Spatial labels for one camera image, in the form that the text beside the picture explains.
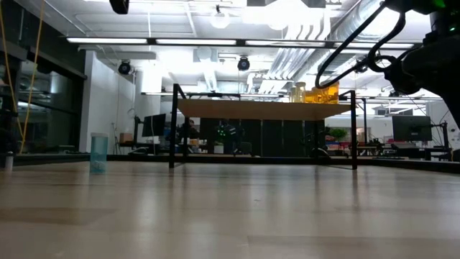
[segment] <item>black metal frame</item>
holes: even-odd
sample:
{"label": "black metal frame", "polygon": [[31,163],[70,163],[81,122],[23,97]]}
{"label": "black metal frame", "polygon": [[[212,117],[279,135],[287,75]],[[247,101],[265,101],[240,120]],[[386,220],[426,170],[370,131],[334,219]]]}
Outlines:
{"label": "black metal frame", "polygon": [[[205,161],[206,159],[200,159],[200,158],[196,158],[196,157],[188,157],[188,128],[189,128],[189,121],[190,121],[190,118],[189,117],[185,117],[185,124],[184,124],[184,140],[183,140],[183,148],[182,148],[182,151],[183,151],[183,157],[181,159],[178,159],[175,157],[175,135],[176,135],[176,132],[177,132],[177,121],[178,121],[178,98],[179,98],[179,94],[180,96],[183,98],[183,99],[186,99],[187,98],[187,95],[184,94],[184,92],[182,91],[180,85],[178,83],[175,83],[173,85],[173,89],[172,89],[172,111],[171,111],[171,131],[170,131],[170,154],[169,154],[169,159],[168,159],[168,162],[169,162],[169,168],[174,168],[175,167],[175,163],[180,161],[182,163],[186,163],[188,161],[192,161],[192,160],[203,160]],[[205,94],[205,93],[202,93],[202,94],[196,94],[197,96],[213,96],[215,93],[209,93],[209,94]],[[343,93],[340,95],[341,98],[344,98],[345,95],[347,94],[350,94],[351,95],[351,168],[353,170],[356,170],[358,168],[358,156],[357,156],[357,113],[356,113],[356,106],[357,106],[357,102],[356,102],[356,92],[355,91],[347,91],[346,93]],[[218,94],[219,97],[222,97],[222,96],[225,96],[226,94]],[[319,136],[319,132],[318,132],[318,123],[315,122],[314,125],[313,125],[313,139],[314,139],[314,142],[315,142],[315,148],[318,149],[319,146],[318,146],[318,136]],[[292,159],[290,160],[289,158],[263,158],[263,159],[254,159],[254,158],[248,158],[248,159],[252,159],[253,163],[258,163],[260,161],[277,161],[277,160],[289,160],[289,161],[293,161]],[[230,163],[240,163],[241,161],[246,161],[247,159],[236,159],[236,158],[231,158],[231,160],[228,160],[228,158],[224,158],[222,159],[222,161],[226,161],[226,162],[230,162]],[[305,159],[304,159],[304,162],[300,162],[302,159],[300,160],[296,160],[297,163],[305,163]],[[331,160],[324,160],[324,159],[320,159],[318,157],[318,152],[315,152],[315,157],[313,159],[313,164],[321,164],[321,165],[332,165],[332,164],[336,164],[335,161],[331,161]]]}
{"label": "black metal frame", "polygon": [[[171,111],[171,131],[170,131],[170,157],[169,157],[169,166],[174,168],[175,164],[175,133],[177,131],[176,124],[178,122],[178,96],[183,99],[186,99],[187,96],[182,91],[178,83],[175,83],[172,87],[172,111]],[[184,126],[184,143],[183,143],[183,160],[187,158],[188,154],[188,127],[189,127],[190,118],[185,118]]]}

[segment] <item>desk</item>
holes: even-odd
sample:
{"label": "desk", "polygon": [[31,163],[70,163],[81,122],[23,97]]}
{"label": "desk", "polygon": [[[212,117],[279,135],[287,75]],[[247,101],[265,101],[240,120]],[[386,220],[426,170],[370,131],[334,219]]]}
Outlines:
{"label": "desk", "polygon": [[178,100],[186,117],[318,121],[351,109],[348,104],[298,104],[265,101]]}
{"label": "desk", "polygon": [[[227,101],[227,100],[204,100],[187,99],[178,83],[172,88],[172,109],[171,109],[171,135],[175,135],[177,127],[177,113],[180,111],[185,116],[185,125],[188,125],[190,117],[214,118],[214,119],[261,119],[261,120],[294,120],[311,121],[331,117],[351,111],[351,164],[353,169],[357,169],[357,115],[356,115],[356,92],[347,91],[340,95],[343,97],[351,95],[351,104],[299,104],[281,103],[271,101]],[[235,96],[238,94],[221,94],[222,96]],[[318,125],[314,124],[314,145],[318,146]],[[187,138],[188,128],[184,129],[183,140],[183,160],[188,156]],[[314,157],[319,161],[318,152]],[[170,142],[169,167],[175,166],[175,143]]]}

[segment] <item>wooden tabletop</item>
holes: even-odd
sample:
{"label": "wooden tabletop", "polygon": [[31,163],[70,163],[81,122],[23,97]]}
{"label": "wooden tabletop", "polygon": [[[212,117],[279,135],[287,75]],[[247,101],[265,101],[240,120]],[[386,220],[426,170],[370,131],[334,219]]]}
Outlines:
{"label": "wooden tabletop", "polygon": [[349,104],[299,104],[267,101],[180,99],[186,117],[317,121],[351,110]]}

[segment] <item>ceiling light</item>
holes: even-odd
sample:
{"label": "ceiling light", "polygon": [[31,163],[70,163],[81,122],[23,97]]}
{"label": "ceiling light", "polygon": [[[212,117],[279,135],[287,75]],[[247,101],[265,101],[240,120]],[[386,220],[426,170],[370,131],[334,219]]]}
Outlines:
{"label": "ceiling light", "polygon": [[68,37],[67,41],[80,44],[147,44],[147,39],[134,38]]}
{"label": "ceiling light", "polygon": [[143,92],[141,93],[143,95],[152,95],[152,96],[172,96],[173,93],[146,93],[146,92]]}
{"label": "ceiling light", "polygon": [[369,54],[368,50],[342,50],[341,54]]}
{"label": "ceiling light", "polygon": [[[339,47],[342,43],[341,42],[336,42],[334,43],[334,47]],[[346,47],[350,48],[367,48],[371,49],[374,47],[375,43],[371,42],[352,42]],[[381,49],[410,49],[414,47],[414,44],[408,44],[408,43],[385,43]]]}
{"label": "ceiling light", "polygon": [[157,39],[158,45],[236,45],[236,40]]}
{"label": "ceiling light", "polygon": [[273,46],[273,47],[324,47],[324,42],[294,41],[294,40],[247,40],[247,46]]}
{"label": "ceiling light", "polygon": [[263,97],[263,98],[280,98],[282,94],[240,94],[241,97]]}
{"label": "ceiling light", "polygon": [[224,29],[230,24],[230,15],[227,12],[222,12],[220,6],[216,6],[216,12],[211,16],[211,25],[217,29]]}

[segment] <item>yellow container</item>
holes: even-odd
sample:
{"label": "yellow container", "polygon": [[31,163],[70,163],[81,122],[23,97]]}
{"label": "yellow container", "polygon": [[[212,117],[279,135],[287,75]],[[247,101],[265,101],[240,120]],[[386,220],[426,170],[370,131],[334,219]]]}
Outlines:
{"label": "yellow container", "polygon": [[323,90],[316,87],[313,87],[311,90],[313,91],[315,104],[322,104],[324,102]]}
{"label": "yellow container", "polygon": [[315,94],[313,91],[305,91],[305,103],[314,104],[315,102]]}
{"label": "yellow container", "polygon": [[328,91],[328,104],[338,104],[339,103],[339,85],[340,83],[337,82],[332,86],[329,86],[327,89]]}
{"label": "yellow container", "polygon": [[317,104],[338,104],[339,103],[339,82],[325,89],[313,87],[314,103]]}

